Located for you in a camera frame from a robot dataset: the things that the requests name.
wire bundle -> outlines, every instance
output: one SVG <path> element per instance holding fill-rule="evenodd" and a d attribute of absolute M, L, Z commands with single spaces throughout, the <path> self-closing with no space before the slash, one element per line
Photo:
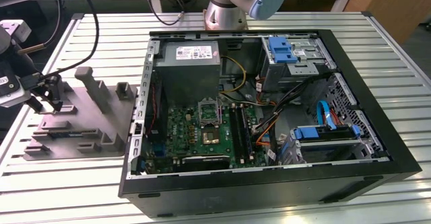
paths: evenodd
<path fill-rule="evenodd" d="M 176 2 L 179 3 L 179 5 L 180 5 L 180 7 L 182 7 L 182 10 L 183 10 L 183 11 L 182 11 L 182 13 L 180 13 L 180 14 L 179 14 L 179 16 L 178 16 L 178 19 L 176 19 L 172 23 L 166 22 L 166 21 L 163 21 L 163 20 L 162 20 L 162 18 L 159 17 L 159 15 L 158 15 L 158 13 L 156 13 L 156 11 L 155 11 L 154 4 L 152 4 L 151 0 L 147 0 L 147 2 L 148 2 L 148 6 L 150 6 L 150 9 L 151 9 L 151 11 L 152 11 L 152 13 L 154 13 L 155 17 L 158 18 L 158 20 L 159 20 L 164 25 L 167 25 L 167 26 L 172 26 L 172 25 L 175 25 L 175 24 L 180 21 L 180 19 L 182 19 L 183 15 L 184 15 L 184 13 L 186 13 L 186 4 L 184 4 L 184 0 L 176 0 Z"/>
<path fill-rule="evenodd" d="M 72 64 L 71 66 L 68 66 L 68 67 L 66 67 L 63 69 L 59 69 L 58 71 L 44 75 L 43 79 L 47 79 L 47 78 L 50 78 L 52 76 L 56 76 L 58 74 L 63 73 L 64 71 L 67 71 L 67 70 L 78 67 L 79 65 L 82 65 L 84 62 L 87 62 L 92 58 L 92 56 L 94 56 L 94 54 L 96 52 L 98 45 L 99 45 L 99 35 L 100 35 L 99 19 L 98 19 L 98 13 L 96 13 L 96 9 L 95 9 L 92 0 L 87 0 L 87 3 L 88 3 L 88 6 L 90 6 L 90 9 L 91 9 L 91 12 L 94 14 L 95 25 L 96 25 L 96 38 L 95 38 L 95 44 L 94 44 L 94 48 L 92 48 L 92 50 L 90 52 L 90 55 L 82 61 L 79 61 L 76 64 Z"/>

slotted aluminum table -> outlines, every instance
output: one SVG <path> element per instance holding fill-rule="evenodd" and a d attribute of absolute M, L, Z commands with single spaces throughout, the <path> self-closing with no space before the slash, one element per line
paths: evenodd
<path fill-rule="evenodd" d="M 176 14 L 163 14 L 174 21 Z M 140 83 L 150 31 L 200 30 L 202 14 L 166 27 L 151 14 L 99 15 L 100 44 L 86 66 L 98 80 Z M 250 29 L 331 29 L 371 88 L 423 172 L 386 184 L 347 203 L 296 206 L 151 220 L 118 198 L 123 157 L 23 159 L 42 116 L 27 106 L 0 147 L 0 223 L 430 223 L 431 221 L 431 82 L 375 19 L 360 13 L 280 13 L 248 20 Z M 92 15 L 74 19 L 44 73 L 83 59 L 92 48 Z M 74 70 L 63 73 L 71 85 Z"/>

